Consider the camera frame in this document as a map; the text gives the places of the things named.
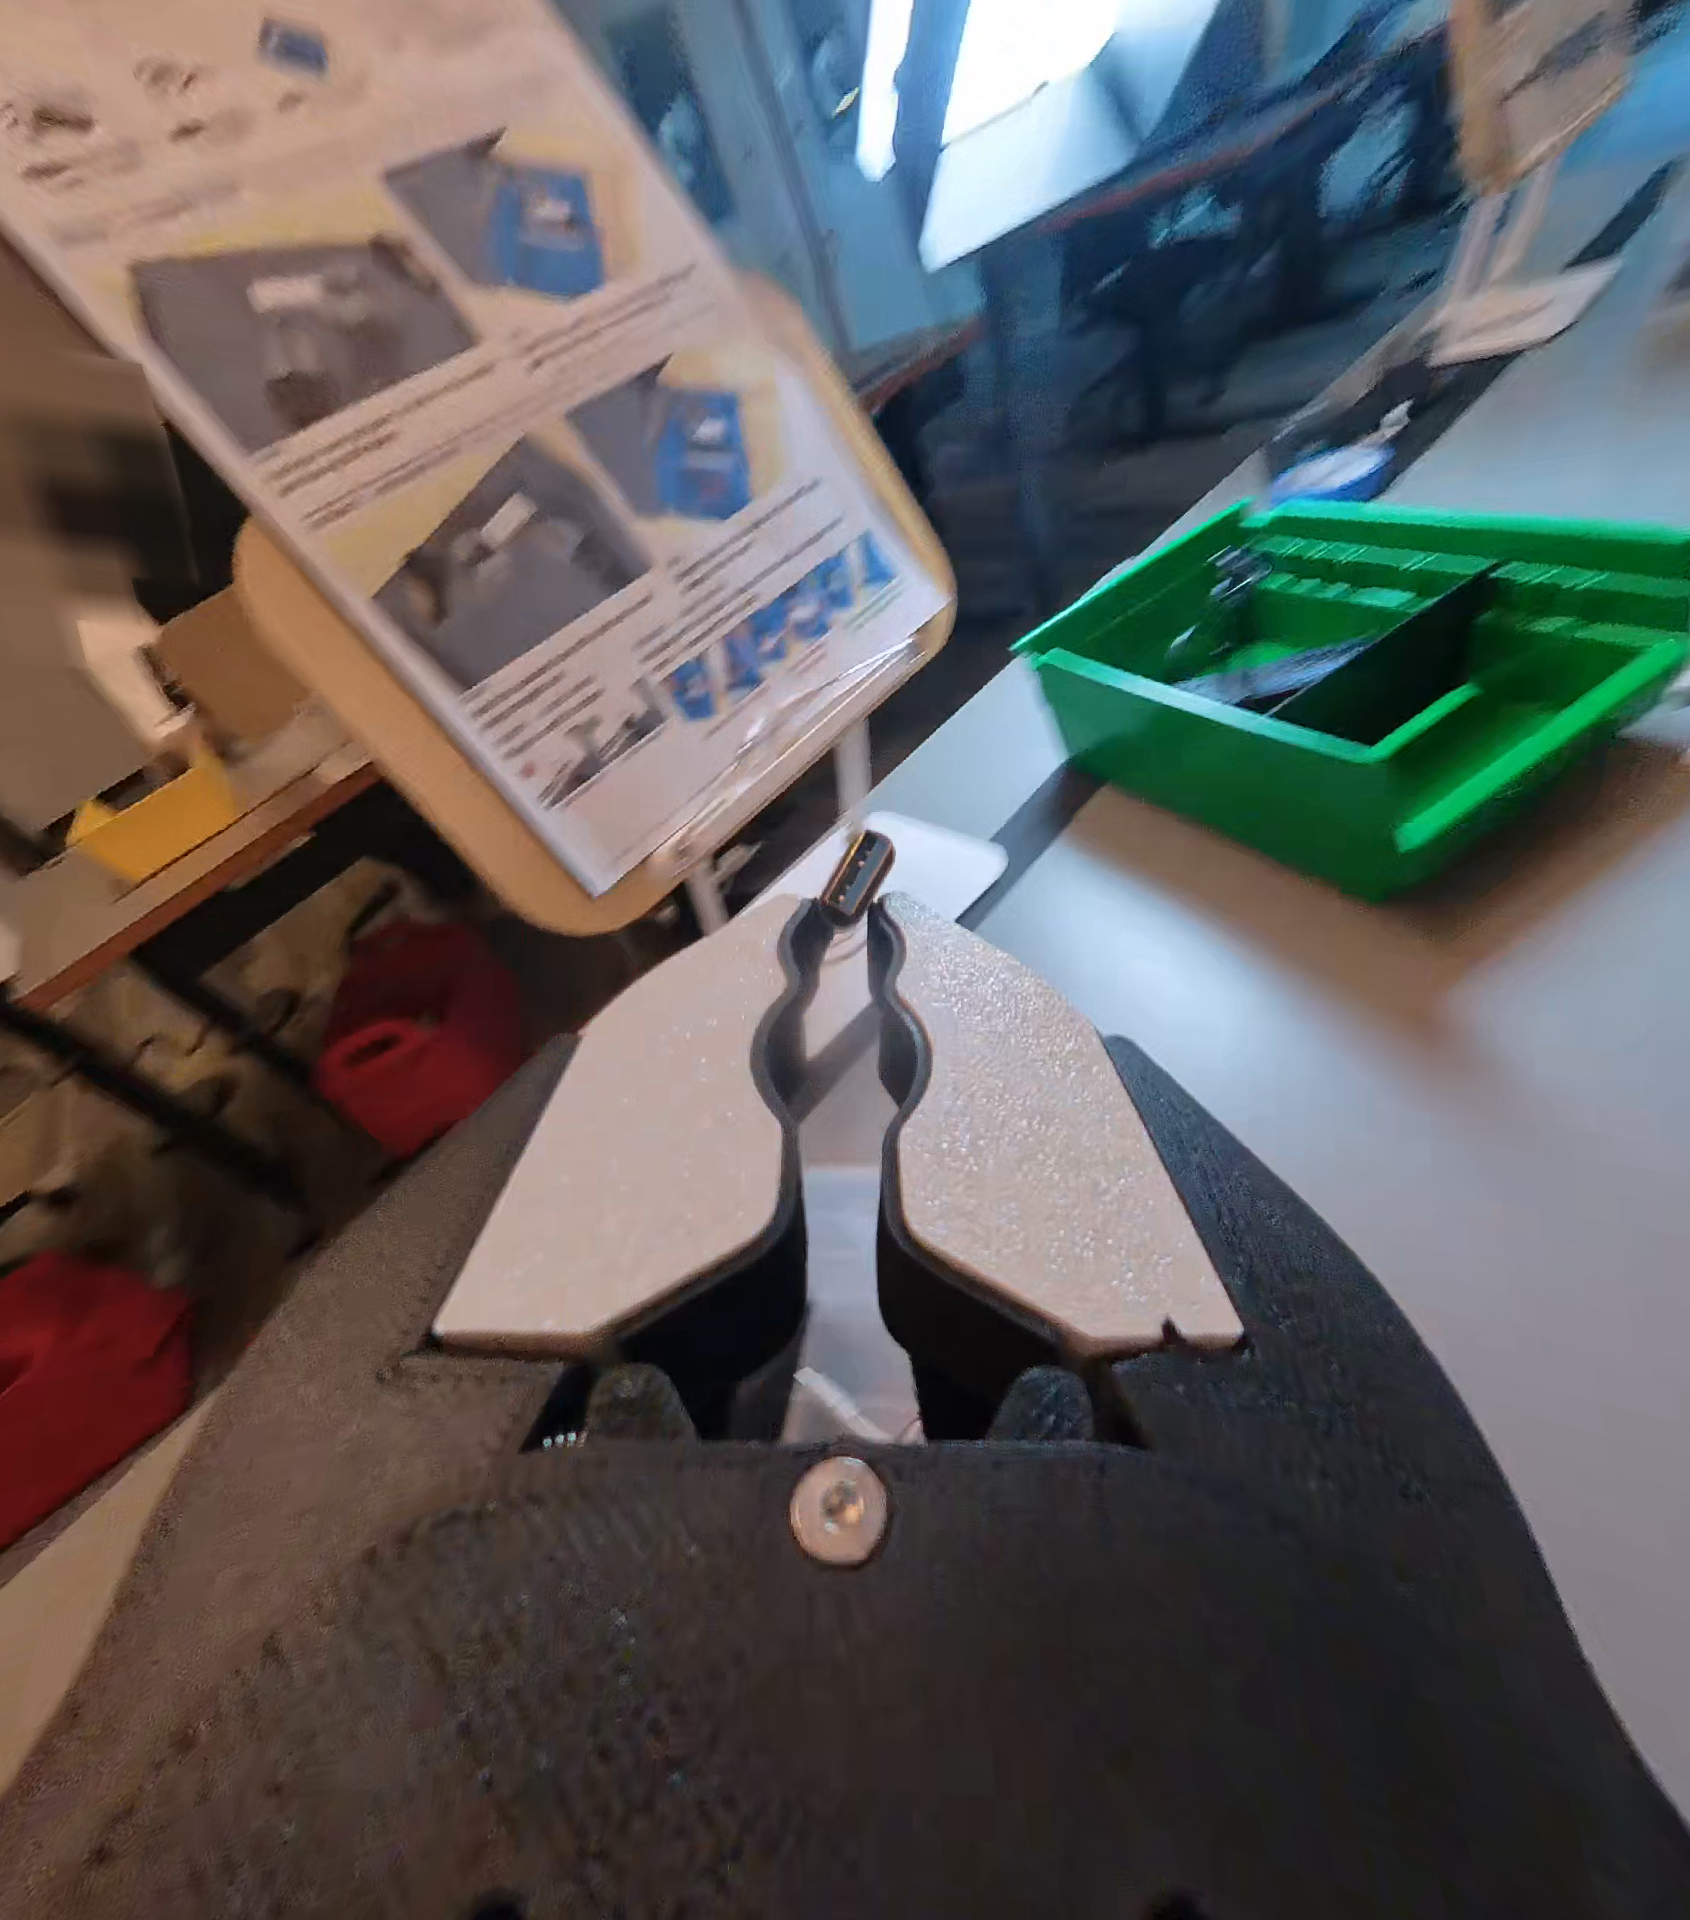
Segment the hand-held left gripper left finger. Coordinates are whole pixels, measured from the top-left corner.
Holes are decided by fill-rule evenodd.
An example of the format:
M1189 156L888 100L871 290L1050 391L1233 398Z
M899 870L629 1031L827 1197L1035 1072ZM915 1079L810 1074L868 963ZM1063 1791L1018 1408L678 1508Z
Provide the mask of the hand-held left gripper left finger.
M703 1438L779 1438L810 1317L794 1098L826 912L775 895L572 1041L435 1307L456 1354L660 1370Z

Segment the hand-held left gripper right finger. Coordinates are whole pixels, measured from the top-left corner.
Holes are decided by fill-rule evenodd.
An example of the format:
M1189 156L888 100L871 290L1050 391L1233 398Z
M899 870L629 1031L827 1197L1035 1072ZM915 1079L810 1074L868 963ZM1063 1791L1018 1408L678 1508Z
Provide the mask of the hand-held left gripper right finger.
M870 912L880 1085L875 1286L921 1436L983 1438L1012 1386L1083 1387L1170 1347L1233 1356L1217 1258L1099 1029L905 891Z

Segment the usb plug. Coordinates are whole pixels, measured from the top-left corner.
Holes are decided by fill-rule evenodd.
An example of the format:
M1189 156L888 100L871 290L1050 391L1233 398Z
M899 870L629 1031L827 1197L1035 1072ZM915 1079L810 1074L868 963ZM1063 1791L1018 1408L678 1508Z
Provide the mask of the usb plug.
M861 828L831 866L816 891L816 904L833 928L855 925L878 899L898 859L888 834Z

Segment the green plastic bin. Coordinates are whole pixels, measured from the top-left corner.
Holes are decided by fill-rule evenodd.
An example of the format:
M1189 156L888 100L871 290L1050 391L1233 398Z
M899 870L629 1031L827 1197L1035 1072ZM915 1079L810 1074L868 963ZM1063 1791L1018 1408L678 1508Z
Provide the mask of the green plastic bin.
M1282 709L1500 565L1466 682L1371 748ZM1524 818L1690 661L1690 527L1367 501L1233 506L1021 636L1070 761L1355 899Z

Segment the small red plastic container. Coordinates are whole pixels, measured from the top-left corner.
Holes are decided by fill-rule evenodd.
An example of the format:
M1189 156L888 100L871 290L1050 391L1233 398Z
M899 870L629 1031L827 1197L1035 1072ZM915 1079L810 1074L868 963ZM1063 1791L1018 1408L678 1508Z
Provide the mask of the small red plastic container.
M406 1162L474 1115L531 1043L520 983L481 930L391 920L349 947L312 1082Z

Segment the yellow box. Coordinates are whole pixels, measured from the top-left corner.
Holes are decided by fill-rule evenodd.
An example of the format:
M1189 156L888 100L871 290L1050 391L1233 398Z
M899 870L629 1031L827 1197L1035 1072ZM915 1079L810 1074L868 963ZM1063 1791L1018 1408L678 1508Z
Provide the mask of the yellow box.
M202 740L183 767L129 804L89 798L68 821L66 850L123 887L138 887L178 863L241 818L228 763Z

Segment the pale wooden board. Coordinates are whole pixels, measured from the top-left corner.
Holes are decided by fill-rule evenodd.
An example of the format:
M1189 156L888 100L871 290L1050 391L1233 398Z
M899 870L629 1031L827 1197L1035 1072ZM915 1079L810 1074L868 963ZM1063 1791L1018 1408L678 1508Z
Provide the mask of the pale wooden board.
M737 771L698 804L666 844L600 895L588 894L534 828L501 796L494 774L474 763L443 719L400 682L380 658L355 615L250 517L234 548L234 592L261 645L291 672L337 721L375 778L400 791L428 828L471 870L500 907L539 930L568 937L617 933L675 890L717 917L716 857L759 838L758 818L808 779L821 756L831 758L835 816L783 877L808 875L823 855L839 852L870 813L870 717L912 682L954 636L956 575L935 523L889 458L874 420L898 406L899 444L918 436L907 394L978 343L988 321L973 316L940 321L851 351L838 365L799 305L761 274L740 276L768 339L799 367L831 425L851 446L859 471L882 511L915 553L927 579L944 589L944 606L903 647L866 667L830 696L811 717L775 721Z

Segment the black divider panel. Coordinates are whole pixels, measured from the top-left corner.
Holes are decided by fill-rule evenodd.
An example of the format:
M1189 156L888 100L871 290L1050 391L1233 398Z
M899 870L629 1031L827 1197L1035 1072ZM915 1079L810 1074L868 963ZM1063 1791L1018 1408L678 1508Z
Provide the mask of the black divider panel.
M1495 607L1500 565L1487 561L1367 641L1280 709L1309 732L1362 749L1433 707L1468 682L1473 636Z

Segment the large red plastic container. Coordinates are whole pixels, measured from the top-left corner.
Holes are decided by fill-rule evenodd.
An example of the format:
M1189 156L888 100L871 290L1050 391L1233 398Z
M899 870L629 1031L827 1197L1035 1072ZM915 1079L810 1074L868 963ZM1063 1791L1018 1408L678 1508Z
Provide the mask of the large red plastic container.
M69 1252L0 1277L0 1552L191 1401L185 1291Z

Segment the instruction sheet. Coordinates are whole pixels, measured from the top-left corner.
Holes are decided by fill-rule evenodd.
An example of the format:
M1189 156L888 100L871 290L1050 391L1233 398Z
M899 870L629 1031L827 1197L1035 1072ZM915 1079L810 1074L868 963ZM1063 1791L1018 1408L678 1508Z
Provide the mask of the instruction sheet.
M548 3L0 3L0 235L581 899L950 627L830 355Z

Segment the blue and white cloth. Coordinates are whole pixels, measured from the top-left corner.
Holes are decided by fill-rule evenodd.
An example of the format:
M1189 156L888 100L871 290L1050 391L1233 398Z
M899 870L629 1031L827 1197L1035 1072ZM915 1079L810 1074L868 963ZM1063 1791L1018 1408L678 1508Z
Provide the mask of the blue and white cloth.
M1398 439L1409 425L1412 411L1412 403L1402 399L1360 437L1308 452L1270 480L1264 499L1276 508L1360 506L1380 497L1400 463Z

